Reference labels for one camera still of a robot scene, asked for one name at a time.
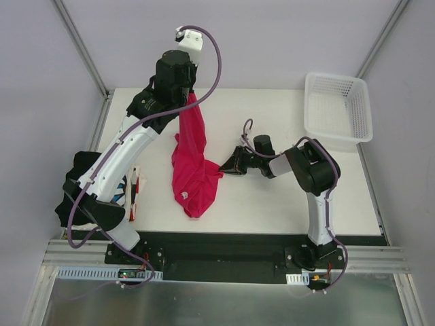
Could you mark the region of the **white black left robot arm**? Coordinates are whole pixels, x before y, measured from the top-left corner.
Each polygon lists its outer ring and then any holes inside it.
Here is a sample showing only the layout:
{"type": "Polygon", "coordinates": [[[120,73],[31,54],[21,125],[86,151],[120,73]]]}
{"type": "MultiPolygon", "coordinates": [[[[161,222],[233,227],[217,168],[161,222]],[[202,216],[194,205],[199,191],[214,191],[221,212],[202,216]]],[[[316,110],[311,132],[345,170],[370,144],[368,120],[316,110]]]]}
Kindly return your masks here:
{"type": "Polygon", "coordinates": [[[128,264],[139,263],[144,249],[138,244],[139,234],[124,218],[124,207],[114,202],[116,189],[141,152],[188,102],[200,56],[199,50],[188,48],[165,52],[149,85],[133,97],[107,148],[82,176],[63,185],[73,203],[69,218],[81,211],[121,245],[120,256],[128,264]]]}

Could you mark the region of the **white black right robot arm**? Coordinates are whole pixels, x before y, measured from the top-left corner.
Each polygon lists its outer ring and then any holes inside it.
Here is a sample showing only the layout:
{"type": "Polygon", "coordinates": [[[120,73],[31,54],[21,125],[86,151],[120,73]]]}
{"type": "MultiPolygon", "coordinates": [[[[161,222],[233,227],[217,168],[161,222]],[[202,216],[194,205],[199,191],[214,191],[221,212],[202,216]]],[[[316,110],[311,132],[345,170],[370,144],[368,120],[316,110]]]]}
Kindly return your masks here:
{"type": "Polygon", "coordinates": [[[260,170],[263,177],[273,179],[292,173],[306,193],[309,208],[307,244],[292,256],[299,268],[314,271],[330,260],[337,241],[332,228],[332,194],[341,176],[336,161],[317,139],[304,137],[281,154],[275,153],[266,134],[254,137],[254,146],[239,145],[219,171],[242,176],[250,168],[260,170]]]}

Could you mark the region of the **pink t shirt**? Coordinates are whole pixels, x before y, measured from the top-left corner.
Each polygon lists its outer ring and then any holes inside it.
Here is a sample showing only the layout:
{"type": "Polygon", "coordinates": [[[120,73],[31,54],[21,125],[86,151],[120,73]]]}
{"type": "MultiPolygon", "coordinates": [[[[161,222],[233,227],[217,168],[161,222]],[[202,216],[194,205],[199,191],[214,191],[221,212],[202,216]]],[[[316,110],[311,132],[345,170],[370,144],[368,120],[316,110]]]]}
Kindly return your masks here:
{"type": "Polygon", "coordinates": [[[223,177],[220,166],[205,158],[205,123],[198,105],[179,114],[175,140],[171,156],[174,199],[188,217],[197,219],[214,203],[223,177]]]}

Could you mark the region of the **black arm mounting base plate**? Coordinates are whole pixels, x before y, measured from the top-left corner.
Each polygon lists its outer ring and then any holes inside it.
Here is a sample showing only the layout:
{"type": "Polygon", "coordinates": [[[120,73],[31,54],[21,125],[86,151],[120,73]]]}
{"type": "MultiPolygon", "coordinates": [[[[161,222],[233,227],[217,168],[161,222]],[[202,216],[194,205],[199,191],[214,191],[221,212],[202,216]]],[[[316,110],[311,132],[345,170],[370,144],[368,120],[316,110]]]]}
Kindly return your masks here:
{"type": "Polygon", "coordinates": [[[164,280],[284,284],[302,271],[328,278],[345,267],[345,254],[335,243],[332,252],[317,257],[305,235],[140,232],[132,255],[108,243],[104,262],[139,265],[146,259],[164,280]]]}

